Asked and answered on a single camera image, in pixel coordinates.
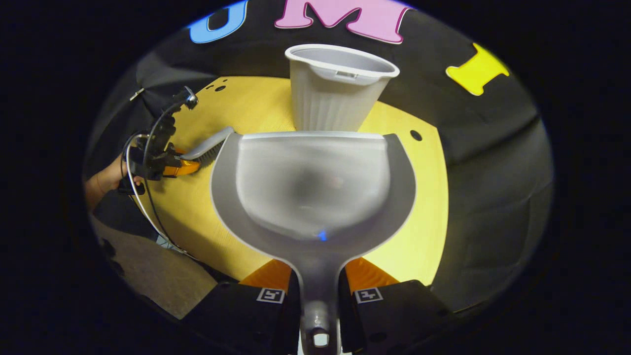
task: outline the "dustpan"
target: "dustpan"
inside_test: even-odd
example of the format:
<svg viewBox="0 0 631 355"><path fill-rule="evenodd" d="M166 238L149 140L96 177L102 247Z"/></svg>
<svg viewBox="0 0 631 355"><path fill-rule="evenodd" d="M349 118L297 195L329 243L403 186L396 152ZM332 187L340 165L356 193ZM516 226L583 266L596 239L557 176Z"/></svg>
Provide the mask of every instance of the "dustpan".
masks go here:
<svg viewBox="0 0 631 355"><path fill-rule="evenodd" d="M396 135L232 133L210 193L230 233L296 272L303 352L337 355L339 273L399 231L416 181Z"/></svg>

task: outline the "pink letter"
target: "pink letter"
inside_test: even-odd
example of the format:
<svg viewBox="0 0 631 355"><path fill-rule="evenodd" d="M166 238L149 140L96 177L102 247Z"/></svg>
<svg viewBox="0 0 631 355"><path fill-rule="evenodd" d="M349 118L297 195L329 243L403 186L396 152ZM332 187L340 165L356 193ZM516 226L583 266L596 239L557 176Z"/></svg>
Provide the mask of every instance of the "pink letter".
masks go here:
<svg viewBox="0 0 631 355"><path fill-rule="evenodd" d="M399 26L405 11L411 9L393 0L286 0L283 17L274 25L278 28L311 26L314 21L307 16L307 5L328 28L359 10L357 20L346 28L357 35L393 44L403 42Z"/></svg>

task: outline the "white cable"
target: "white cable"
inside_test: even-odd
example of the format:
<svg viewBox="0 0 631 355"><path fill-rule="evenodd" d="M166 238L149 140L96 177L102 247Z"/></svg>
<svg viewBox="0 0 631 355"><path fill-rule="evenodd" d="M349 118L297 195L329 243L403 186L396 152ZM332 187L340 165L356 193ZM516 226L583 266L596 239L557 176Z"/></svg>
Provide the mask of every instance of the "white cable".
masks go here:
<svg viewBox="0 0 631 355"><path fill-rule="evenodd" d="M144 209L143 203L140 201L140 197L138 195L138 191L136 190L136 183L134 182L134 178L131 176L131 168L129 166L129 150L131 149L131 143L134 142L135 140L137 140L138 138L142 138L142 137L149 137L148 135L143 135L143 134L139 134L134 136L134 138L131 139L131 141L129 142L129 144L127 144L127 148L125 151L125 163L127 165L127 176L129 177L129 182L131 183L131 188L132 190L134 190L134 196L136 196L136 201L138 202L138 205L140 205L140 209L143 211L144 217L149 221L149 223L151 223L151 225L153 226L153 228L156 230L156 232L164 239L166 240L169 244L171 244L175 249L177 249L178 251L180 251L182 254L187 255L188 257L195 259L197 261L199 261L197 258L195 258L194 256L190 255L186 250L181 249L180 247L176 246L171 239L169 239L166 236L166 233L161 232L160 229L158 228L158 226L156 226L152 219L149 218L149 214L147 213L147 211Z"/></svg>

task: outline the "human hand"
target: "human hand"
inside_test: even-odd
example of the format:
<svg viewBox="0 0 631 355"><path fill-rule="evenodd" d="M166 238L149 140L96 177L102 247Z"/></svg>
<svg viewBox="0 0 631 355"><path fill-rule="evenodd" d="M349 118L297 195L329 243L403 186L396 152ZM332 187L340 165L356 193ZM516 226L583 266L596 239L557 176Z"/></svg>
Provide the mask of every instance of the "human hand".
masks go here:
<svg viewBox="0 0 631 355"><path fill-rule="evenodd" d="M105 169L97 173L98 187L104 193L115 190L119 187L122 178L127 176L127 164L122 162L122 154L108 165ZM136 186L143 180L140 176L134 176Z"/></svg>

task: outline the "white bin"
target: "white bin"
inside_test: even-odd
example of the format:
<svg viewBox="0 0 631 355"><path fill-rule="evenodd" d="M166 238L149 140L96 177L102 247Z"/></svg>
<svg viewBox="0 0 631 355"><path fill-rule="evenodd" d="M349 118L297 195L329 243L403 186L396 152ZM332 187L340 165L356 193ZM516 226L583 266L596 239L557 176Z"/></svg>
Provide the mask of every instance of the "white bin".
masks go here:
<svg viewBox="0 0 631 355"><path fill-rule="evenodd" d="M285 56L297 130L357 131L388 81L399 75L381 57L337 45L295 45Z"/></svg>

